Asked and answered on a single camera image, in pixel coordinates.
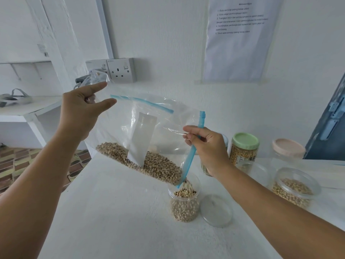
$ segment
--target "pink jar lid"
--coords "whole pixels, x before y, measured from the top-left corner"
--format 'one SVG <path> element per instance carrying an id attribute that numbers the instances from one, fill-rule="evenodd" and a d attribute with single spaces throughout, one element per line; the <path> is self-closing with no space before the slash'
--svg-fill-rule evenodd
<path id="1" fill-rule="evenodd" d="M 278 154 L 303 159 L 305 147 L 296 141 L 278 138 L 272 142 L 272 148 Z"/>

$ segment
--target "white shelf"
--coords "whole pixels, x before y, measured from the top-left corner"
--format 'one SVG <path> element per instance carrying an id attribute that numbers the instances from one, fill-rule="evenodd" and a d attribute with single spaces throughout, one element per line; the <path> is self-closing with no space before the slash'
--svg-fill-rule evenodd
<path id="1" fill-rule="evenodd" d="M 35 113 L 38 116 L 61 105 L 61 96 L 32 98 L 30 104 L 11 104 L 0 108 L 0 122 L 27 122 L 25 115 Z"/>

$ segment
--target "right hand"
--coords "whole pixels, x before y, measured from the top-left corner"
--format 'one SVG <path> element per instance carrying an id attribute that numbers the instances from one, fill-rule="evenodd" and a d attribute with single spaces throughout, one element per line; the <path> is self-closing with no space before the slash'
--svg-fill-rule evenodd
<path id="1" fill-rule="evenodd" d="M 188 134 L 183 135 L 188 145 L 194 145 L 200 160 L 206 166 L 208 172 L 213 177 L 227 166 L 231 166 L 231 162 L 226 152 L 223 136 L 208 128 L 198 128 L 188 125 L 183 127 Z"/>

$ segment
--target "label on jar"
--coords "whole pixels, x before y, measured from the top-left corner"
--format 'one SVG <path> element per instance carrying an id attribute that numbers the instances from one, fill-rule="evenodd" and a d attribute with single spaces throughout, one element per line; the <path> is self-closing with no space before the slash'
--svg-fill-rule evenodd
<path id="1" fill-rule="evenodd" d="M 235 165 L 238 164 L 240 161 L 244 161 L 244 160 L 246 160 L 246 161 L 255 161 L 255 158 L 256 158 L 256 155 L 251 156 L 249 158 L 245 158 L 243 156 L 237 155 L 236 156 L 236 163 L 235 163 Z"/>

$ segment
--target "plastic bag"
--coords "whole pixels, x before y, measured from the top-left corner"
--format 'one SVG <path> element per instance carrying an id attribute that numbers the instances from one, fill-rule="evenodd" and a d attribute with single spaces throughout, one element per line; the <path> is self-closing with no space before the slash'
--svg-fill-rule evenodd
<path id="1" fill-rule="evenodd" d="M 107 98 L 118 102 L 98 117 L 85 142 L 132 169 L 179 187 L 196 152 L 185 143 L 183 126 L 203 128 L 205 112 L 179 101 L 137 93 L 99 71 L 93 71 L 82 86 L 103 81 L 108 85 L 96 93 L 96 102 Z"/>

